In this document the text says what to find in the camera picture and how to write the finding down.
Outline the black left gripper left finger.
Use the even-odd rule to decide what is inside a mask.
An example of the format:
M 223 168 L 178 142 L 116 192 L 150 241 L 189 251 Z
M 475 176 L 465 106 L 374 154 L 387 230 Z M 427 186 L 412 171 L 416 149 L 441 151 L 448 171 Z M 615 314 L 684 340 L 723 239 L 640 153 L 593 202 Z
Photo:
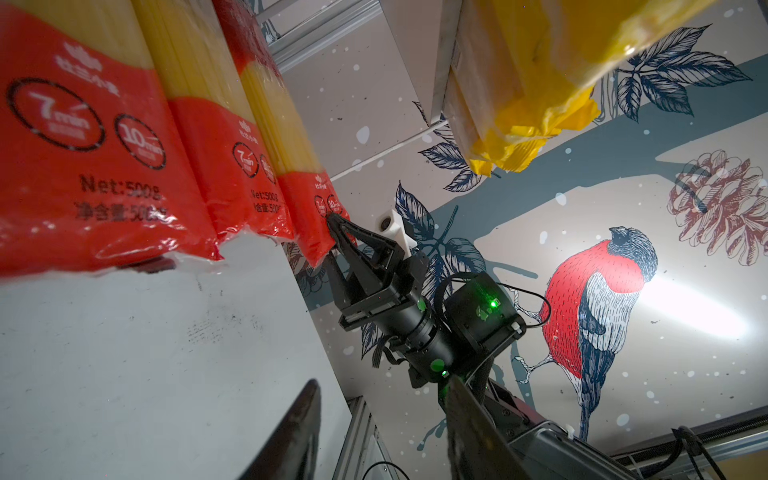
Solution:
M 314 478 L 321 426 L 321 392 L 309 380 L 240 480 Z

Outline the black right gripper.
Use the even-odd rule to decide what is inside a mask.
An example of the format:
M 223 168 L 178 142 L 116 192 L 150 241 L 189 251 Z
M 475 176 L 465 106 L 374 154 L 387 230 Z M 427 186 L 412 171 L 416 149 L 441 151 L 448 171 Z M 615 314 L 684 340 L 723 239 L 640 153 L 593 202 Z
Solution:
M 404 259 L 395 240 L 337 213 L 329 213 L 326 224 L 340 252 L 332 250 L 323 260 L 340 326 L 346 331 L 369 324 L 383 332 L 430 330 L 431 308 L 422 295 L 427 256 L 418 252 Z

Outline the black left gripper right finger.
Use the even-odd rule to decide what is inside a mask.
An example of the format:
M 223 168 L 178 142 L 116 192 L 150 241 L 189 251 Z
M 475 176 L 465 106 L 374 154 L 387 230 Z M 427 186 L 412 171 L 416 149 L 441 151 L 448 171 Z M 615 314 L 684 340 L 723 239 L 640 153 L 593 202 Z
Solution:
M 448 383 L 445 412 L 453 480 L 528 478 L 481 405 L 458 378 Z

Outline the red spaghetti pack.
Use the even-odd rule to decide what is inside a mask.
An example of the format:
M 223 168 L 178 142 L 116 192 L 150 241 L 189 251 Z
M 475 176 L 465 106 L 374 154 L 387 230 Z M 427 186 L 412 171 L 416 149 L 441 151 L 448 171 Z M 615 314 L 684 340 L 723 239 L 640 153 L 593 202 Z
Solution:
M 319 266 L 335 245 L 325 217 L 348 218 L 261 33 L 242 1 L 213 3 L 308 264 Z
M 293 239 L 213 3 L 136 1 L 133 8 L 218 238 Z
M 1 273 L 220 257 L 128 1 L 1 5 Z

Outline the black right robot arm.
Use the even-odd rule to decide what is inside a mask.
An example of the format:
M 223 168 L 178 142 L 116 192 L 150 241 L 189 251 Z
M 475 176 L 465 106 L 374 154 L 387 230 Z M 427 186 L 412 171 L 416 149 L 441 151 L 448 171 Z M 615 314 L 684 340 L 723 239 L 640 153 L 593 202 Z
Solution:
M 376 326 L 374 363 L 407 364 L 413 386 L 437 386 L 453 478 L 631 477 L 492 380 L 495 358 L 528 329 L 506 285 L 485 273 L 459 272 L 447 277 L 454 292 L 440 285 L 427 299 L 424 254 L 408 254 L 397 241 L 336 213 L 326 223 L 334 244 L 323 266 L 341 327 Z

